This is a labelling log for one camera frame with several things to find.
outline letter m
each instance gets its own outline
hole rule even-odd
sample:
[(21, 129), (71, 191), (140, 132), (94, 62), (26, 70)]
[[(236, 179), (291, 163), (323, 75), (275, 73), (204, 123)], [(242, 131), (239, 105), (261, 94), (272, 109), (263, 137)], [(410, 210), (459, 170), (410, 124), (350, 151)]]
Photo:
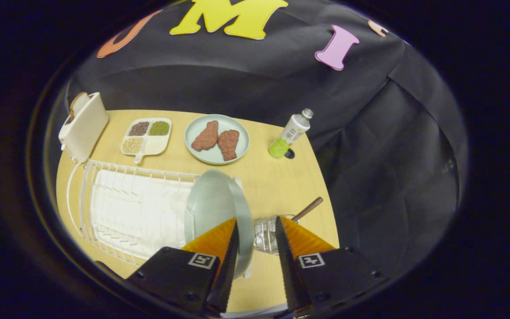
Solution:
[(193, 34), (200, 30), (198, 20), (204, 16), (206, 30), (214, 32), (237, 16), (237, 20), (225, 27), (229, 35), (242, 36), (255, 40), (265, 37), (263, 28), (267, 20), (278, 9), (289, 4), (284, 0), (243, 0), (231, 4), (229, 0), (192, 0), (190, 11), (180, 24), (170, 31), (172, 35)]

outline plastic bottle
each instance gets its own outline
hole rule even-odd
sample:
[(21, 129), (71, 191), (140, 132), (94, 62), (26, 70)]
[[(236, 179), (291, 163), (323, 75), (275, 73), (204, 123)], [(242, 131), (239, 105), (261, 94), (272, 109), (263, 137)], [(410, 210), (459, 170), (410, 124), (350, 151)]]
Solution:
[(285, 126), (285, 129), (269, 146), (269, 154), (275, 158), (281, 158), (289, 150), (291, 145), (310, 129), (310, 119), (314, 115), (311, 109), (304, 109), (301, 114), (294, 114)]

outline green liquid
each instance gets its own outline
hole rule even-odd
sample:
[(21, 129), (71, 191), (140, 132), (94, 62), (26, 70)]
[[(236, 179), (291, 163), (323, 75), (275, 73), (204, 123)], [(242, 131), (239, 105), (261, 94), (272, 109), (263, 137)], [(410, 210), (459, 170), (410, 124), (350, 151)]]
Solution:
[(289, 150), (289, 147), (290, 147), (290, 144), (287, 143), (286, 140), (277, 139), (269, 147), (269, 154), (271, 154), (271, 156), (273, 156), (274, 158), (281, 158)]
[(154, 122), (154, 124), (151, 127), (151, 130), (149, 131), (149, 135), (167, 135), (168, 129), (170, 129), (170, 125), (168, 125), (167, 122), (164, 121), (158, 121)]

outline table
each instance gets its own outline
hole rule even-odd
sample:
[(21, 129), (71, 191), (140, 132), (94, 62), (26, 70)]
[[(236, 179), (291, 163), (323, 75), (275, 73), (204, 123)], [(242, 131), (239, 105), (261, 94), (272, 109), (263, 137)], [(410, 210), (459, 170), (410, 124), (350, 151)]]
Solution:
[[(132, 121), (143, 117), (167, 117), (172, 120), (172, 133), (166, 150), (157, 156), (145, 156), (139, 167), (155, 170), (202, 174), (216, 168), (229, 176), (239, 176), (243, 181), (243, 193), (251, 209), (253, 220), (274, 214), (297, 214), (312, 200), (321, 196), (324, 202), (300, 220), (314, 234), (338, 248), (338, 232), (334, 212), (324, 178), (316, 156), (306, 135), (292, 146), (295, 158), (273, 158), (267, 147), (281, 133), (274, 125), (237, 119), (249, 132), (251, 143), (247, 153), (228, 165), (209, 165), (194, 158), (184, 144), (184, 131), (200, 113), (160, 110), (108, 111), (109, 123), (105, 127), (90, 156), (91, 159), (126, 166), (137, 166), (133, 156), (120, 151), (124, 133)], [(126, 278), (137, 266), (111, 256), (79, 236), (66, 208), (66, 185), (75, 166), (69, 154), (63, 152), (58, 166), (56, 194), (59, 214), (73, 240), (91, 258), (108, 265)], [(73, 176), (70, 189), (70, 206), (73, 216), (78, 214), (81, 181), (84, 170), (80, 167)], [(285, 288), (278, 256), (254, 251), (252, 273), (249, 278), (233, 281), (228, 311), (252, 311), (280, 305), (286, 302)]]

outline toaster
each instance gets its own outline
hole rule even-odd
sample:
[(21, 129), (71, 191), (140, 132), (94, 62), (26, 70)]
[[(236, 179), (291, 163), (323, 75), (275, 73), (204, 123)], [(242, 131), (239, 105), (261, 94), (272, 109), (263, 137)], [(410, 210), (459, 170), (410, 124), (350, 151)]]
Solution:
[(100, 93), (81, 93), (72, 102), (74, 117), (68, 116), (58, 139), (61, 150), (66, 151), (72, 161), (85, 162), (92, 153), (97, 139), (109, 121)]

